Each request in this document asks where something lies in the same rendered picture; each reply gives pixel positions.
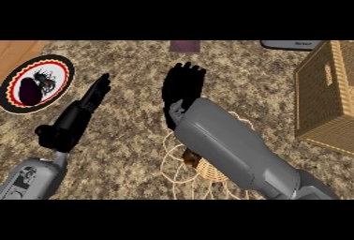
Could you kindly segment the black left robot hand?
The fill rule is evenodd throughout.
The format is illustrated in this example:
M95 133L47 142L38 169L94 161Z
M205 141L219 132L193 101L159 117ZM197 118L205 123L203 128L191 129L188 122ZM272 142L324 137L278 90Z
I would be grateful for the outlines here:
M35 128L33 133L42 147L61 153L70 152L109 90L109 74L104 73L90 86L81 100L70 103L54 123L50 126L41 125Z

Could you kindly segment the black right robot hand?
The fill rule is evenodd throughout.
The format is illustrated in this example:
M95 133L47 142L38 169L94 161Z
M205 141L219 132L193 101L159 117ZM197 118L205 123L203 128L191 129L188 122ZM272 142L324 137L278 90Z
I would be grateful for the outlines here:
M171 116L171 105L181 102L179 113L188 110L193 101L200 97L206 70L193 66L190 62L177 63L165 76L162 87L163 114L166 127L175 129Z

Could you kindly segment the dark purple sweet potato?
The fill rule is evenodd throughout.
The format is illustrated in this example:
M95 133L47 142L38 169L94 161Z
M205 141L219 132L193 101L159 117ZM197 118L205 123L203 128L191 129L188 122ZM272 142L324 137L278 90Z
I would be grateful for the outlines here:
M20 102L28 106L32 106L39 102L42 94L32 78L22 79L17 96Z

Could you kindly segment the round patterned placemat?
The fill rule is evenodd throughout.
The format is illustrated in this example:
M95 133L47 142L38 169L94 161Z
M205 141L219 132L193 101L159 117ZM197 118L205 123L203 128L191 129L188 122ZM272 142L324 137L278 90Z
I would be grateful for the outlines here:
M38 112L63 96L73 76L75 67L66 57L56 54L36 56L10 72L0 85L0 108L13 114ZM32 106L25 105L17 96L23 78L32 78L42 94Z

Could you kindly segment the purple flat rectangle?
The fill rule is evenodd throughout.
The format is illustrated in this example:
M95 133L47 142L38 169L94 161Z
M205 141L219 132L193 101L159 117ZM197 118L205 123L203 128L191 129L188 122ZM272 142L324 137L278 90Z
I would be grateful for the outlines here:
M200 51L199 40L171 40L169 50L174 53L197 53Z

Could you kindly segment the grey flat appliance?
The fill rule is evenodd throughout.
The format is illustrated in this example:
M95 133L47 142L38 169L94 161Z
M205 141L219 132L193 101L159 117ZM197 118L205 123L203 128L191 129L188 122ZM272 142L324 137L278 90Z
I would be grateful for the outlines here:
M264 48L287 51L311 51L320 41L318 40L261 40L259 44Z

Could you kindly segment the tan wicker box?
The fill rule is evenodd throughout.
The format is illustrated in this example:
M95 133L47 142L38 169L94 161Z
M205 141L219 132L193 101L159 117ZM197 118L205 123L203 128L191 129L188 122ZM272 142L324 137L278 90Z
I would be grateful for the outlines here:
M323 40L295 70L295 136L354 156L354 40Z

